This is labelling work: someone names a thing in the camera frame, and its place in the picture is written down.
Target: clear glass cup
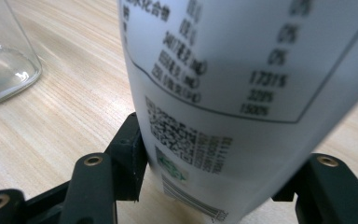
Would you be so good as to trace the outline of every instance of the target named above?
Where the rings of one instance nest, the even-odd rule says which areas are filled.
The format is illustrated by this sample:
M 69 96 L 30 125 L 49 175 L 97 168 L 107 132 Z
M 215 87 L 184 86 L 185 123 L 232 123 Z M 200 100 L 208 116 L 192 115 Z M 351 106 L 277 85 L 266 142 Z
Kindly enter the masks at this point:
M 42 71 L 6 0 L 0 0 L 0 102 L 34 83 Z

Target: white bottle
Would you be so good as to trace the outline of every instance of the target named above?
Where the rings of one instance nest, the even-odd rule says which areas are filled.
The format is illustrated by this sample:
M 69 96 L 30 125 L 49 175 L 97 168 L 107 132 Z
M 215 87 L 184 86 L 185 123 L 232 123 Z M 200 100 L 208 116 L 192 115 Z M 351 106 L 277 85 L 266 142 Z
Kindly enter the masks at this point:
M 358 101 L 358 0 L 121 0 L 149 162 L 222 223 L 272 196 Z

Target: green logo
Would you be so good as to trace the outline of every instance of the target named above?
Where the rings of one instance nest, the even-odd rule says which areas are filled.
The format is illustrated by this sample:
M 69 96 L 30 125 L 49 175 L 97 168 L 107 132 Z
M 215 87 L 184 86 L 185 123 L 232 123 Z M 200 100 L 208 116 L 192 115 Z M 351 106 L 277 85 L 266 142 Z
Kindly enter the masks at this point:
M 158 157 L 159 164 L 173 177 L 180 181 L 186 181 L 185 176 L 176 168 L 172 161 L 167 160 L 164 156 Z

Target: wooden table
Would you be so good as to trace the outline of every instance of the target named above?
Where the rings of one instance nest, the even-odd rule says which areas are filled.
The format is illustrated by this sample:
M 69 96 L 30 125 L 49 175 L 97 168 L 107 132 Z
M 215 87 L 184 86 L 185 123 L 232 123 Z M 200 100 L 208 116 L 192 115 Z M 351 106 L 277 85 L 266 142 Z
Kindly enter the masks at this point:
M 134 111 L 115 0 L 9 0 L 40 57 L 43 74 L 0 104 L 0 189 L 27 199 L 70 179 L 81 156 L 102 152 Z M 358 176 L 358 107 L 318 151 Z M 168 199 L 147 169 L 139 203 L 118 203 L 119 223 L 203 223 Z M 296 223 L 293 203 L 266 202 L 241 223 Z

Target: qr code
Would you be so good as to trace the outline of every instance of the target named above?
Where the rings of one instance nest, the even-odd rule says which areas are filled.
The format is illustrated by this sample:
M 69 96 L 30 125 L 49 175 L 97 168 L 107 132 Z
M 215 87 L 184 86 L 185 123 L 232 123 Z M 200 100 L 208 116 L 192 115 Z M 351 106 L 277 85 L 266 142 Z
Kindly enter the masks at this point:
M 150 131 L 181 160 L 202 171 L 219 174 L 224 166 L 232 138 L 213 136 L 188 127 L 146 97 Z
M 152 134 L 176 156 L 192 164 L 197 131 L 167 115 L 148 98 L 146 104 Z

